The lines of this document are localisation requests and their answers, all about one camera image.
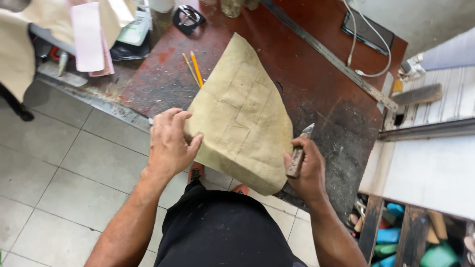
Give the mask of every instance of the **phone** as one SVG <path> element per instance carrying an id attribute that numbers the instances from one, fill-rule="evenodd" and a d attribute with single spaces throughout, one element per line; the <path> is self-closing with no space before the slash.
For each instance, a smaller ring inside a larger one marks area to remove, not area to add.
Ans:
<path id="1" fill-rule="evenodd" d="M 358 12 L 354 11 L 353 9 L 352 12 L 355 16 L 356 22 L 356 38 L 361 42 L 365 43 L 366 45 L 376 49 L 383 55 L 387 55 L 389 51 L 384 45 L 381 38 L 379 38 L 376 32 L 374 32 L 374 30 L 372 30 L 368 26 L 368 24 L 363 20 L 363 17 Z M 395 37 L 394 33 L 390 32 L 383 26 L 379 25 L 378 23 L 372 21 L 367 17 L 365 17 L 365 19 L 378 31 L 381 37 L 383 37 L 384 41 L 388 44 L 389 49 L 391 49 Z M 353 19 L 351 19 L 350 13 L 347 12 L 345 20 L 343 22 L 342 30 L 348 33 L 349 35 L 354 36 L 353 29 Z"/>

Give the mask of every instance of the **sneaker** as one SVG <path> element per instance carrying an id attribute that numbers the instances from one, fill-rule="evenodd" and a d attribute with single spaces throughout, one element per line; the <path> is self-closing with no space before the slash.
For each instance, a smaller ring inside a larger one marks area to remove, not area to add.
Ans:
<path id="1" fill-rule="evenodd" d="M 190 171 L 188 172 L 188 184 L 190 184 L 192 181 L 200 180 L 200 178 L 204 176 L 205 166 L 201 163 L 194 162 L 190 167 Z"/>
<path id="2" fill-rule="evenodd" d="M 247 196 L 247 194 L 249 194 L 249 187 L 245 186 L 244 184 L 240 184 L 233 190 L 233 192 Z"/>

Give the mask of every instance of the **white cable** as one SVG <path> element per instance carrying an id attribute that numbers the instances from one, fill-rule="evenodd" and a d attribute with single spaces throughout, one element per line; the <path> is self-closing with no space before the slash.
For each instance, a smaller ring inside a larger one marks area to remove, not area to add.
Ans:
<path id="1" fill-rule="evenodd" d="M 389 69 L 389 66 L 391 65 L 391 50 L 389 49 L 389 46 L 388 44 L 386 43 L 386 41 L 383 39 L 383 37 L 381 37 L 380 33 L 378 33 L 377 30 L 374 29 L 374 27 L 366 20 L 366 18 L 363 16 L 363 14 L 361 13 L 360 11 L 360 8 L 358 7 L 358 3 L 357 3 L 357 0 L 353 0 L 353 3 L 355 4 L 355 7 L 356 7 L 356 10 L 360 13 L 361 17 L 363 18 L 363 20 L 368 24 L 368 26 L 374 30 L 374 32 L 376 32 L 376 34 L 379 36 L 379 38 L 381 38 L 381 40 L 383 41 L 384 45 L 386 46 L 386 48 L 388 49 L 388 53 L 389 53 L 389 60 L 388 60 L 388 64 L 386 65 L 386 67 L 384 68 L 384 70 L 382 70 L 381 72 L 379 73 L 376 73 L 376 74 L 365 74 L 364 72 L 360 71 L 360 70 L 355 70 L 355 72 L 361 76 L 366 76 L 366 77 L 378 77 L 380 75 L 383 75 L 384 73 L 386 73 L 386 71 Z"/>
<path id="2" fill-rule="evenodd" d="M 356 44 L 356 20 L 346 0 L 343 0 L 343 3 L 345 3 L 346 9 L 348 9 L 348 11 L 350 12 L 351 18 L 353 19 L 353 44 L 351 45 L 352 48 L 350 50 L 350 55 L 348 56 L 348 61 L 346 62 L 346 65 L 350 66 L 350 64 L 352 63 L 353 51 L 355 50 L 355 44 Z"/>

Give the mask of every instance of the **tile floor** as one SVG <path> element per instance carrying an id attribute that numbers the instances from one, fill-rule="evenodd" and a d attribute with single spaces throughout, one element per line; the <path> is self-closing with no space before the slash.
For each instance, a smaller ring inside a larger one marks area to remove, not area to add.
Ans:
<path id="1" fill-rule="evenodd" d="M 0 249 L 4 267 L 83 266 L 99 235 L 139 179 L 150 136 L 66 94 L 35 82 L 25 95 L 35 115 L 21 121 L 0 99 Z M 166 209 L 182 195 L 187 171 L 161 196 L 152 240 L 140 266 L 152 266 Z M 240 184 L 207 169 L 208 189 Z M 273 196 L 263 203 L 292 251 L 318 266 L 310 216 Z"/>

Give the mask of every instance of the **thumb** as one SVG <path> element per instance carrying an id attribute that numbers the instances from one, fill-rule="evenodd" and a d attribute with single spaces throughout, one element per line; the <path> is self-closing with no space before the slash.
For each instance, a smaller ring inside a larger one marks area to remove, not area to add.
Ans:
<path id="1" fill-rule="evenodd" d="M 198 153 L 198 150 L 201 147 L 201 142 L 203 141 L 204 135 L 200 134 L 197 135 L 193 138 L 191 141 L 190 145 L 188 146 L 188 154 L 193 157 L 193 159 L 196 157 L 196 154 Z"/>
<path id="2" fill-rule="evenodd" d="M 284 157 L 284 166 L 285 166 L 285 169 L 287 170 L 289 168 L 290 161 L 292 160 L 292 154 L 284 153 L 283 157 Z"/>

